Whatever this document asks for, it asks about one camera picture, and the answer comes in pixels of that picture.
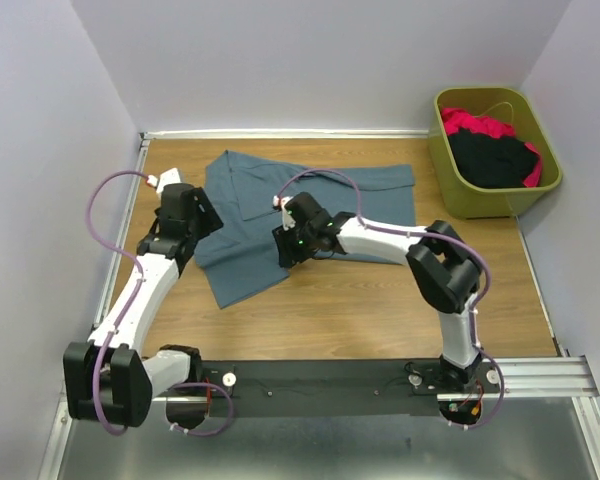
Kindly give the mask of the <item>blue-grey t shirt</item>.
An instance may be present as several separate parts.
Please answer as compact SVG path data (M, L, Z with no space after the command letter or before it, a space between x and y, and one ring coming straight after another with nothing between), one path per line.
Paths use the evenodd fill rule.
M416 223L415 178L408 165L345 168L305 175L304 166L225 151L206 168L204 190L223 226L202 240L194 259L216 303L229 307L288 277L272 234L281 215L272 199L310 193L330 214L362 211L384 223Z

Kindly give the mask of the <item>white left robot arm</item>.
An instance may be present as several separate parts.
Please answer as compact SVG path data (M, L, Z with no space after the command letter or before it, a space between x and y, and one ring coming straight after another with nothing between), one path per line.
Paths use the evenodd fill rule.
M130 277L100 326L63 354L72 418L119 436L146 419L152 400L172 388L204 388L198 349L167 345L147 360L141 350L157 311L200 240L223 223L200 187L177 182L159 190L160 205L139 242Z

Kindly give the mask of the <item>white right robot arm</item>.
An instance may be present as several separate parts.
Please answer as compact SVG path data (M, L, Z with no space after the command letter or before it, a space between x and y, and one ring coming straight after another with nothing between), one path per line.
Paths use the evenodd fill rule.
M409 267L421 296L440 321L440 366L429 377L455 390L475 379L483 359L475 319L483 268L448 223L405 227L360 219L349 212L332 216L307 192L276 196L273 208L282 215L282 225L273 236L283 268L319 252L362 255Z

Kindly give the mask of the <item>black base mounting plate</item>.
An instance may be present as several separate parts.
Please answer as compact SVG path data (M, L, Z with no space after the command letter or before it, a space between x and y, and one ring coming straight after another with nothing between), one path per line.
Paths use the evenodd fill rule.
M206 361L207 387L169 391L166 417L190 431L227 418L442 416L475 425L500 392L488 362L462 373L438 358Z

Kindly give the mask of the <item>red t shirt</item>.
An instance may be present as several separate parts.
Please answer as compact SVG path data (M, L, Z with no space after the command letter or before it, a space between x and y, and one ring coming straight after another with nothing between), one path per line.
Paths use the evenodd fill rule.
M474 133L483 133L498 138L503 135L510 135L517 138L513 126L509 123L501 122L490 116L474 116L461 108L444 108L441 110L441 119L443 121L444 131L448 136L457 132L459 129L468 129ZM526 144L532 146L540 155L535 146L529 142Z

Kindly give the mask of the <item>black t shirt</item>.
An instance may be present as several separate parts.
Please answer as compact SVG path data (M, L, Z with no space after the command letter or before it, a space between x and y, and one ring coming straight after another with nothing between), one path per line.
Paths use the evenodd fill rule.
M495 138L459 129L448 136L448 143L459 174L475 187L510 189L539 185L540 155L514 136Z

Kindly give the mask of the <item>olive green plastic bin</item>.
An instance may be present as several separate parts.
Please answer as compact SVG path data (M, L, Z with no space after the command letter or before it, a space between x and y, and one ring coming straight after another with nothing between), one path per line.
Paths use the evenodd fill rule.
M562 181L562 170L528 99L520 92L495 86L454 87L433 100L434 114L428 134L429 152L444 205L461 219L519 216ZM528 141L541 157L536 187L484 189L467 182L459 173L444 132L442 109L458 107L472 115L486 115L513 126L516 136Z

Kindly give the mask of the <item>aluminium frame rail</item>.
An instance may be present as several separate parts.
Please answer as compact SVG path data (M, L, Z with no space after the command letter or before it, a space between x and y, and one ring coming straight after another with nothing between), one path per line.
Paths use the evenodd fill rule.
M578 357L507 358L483 361L492 365L501 381L498 396L595 397L598 390L587 361Z

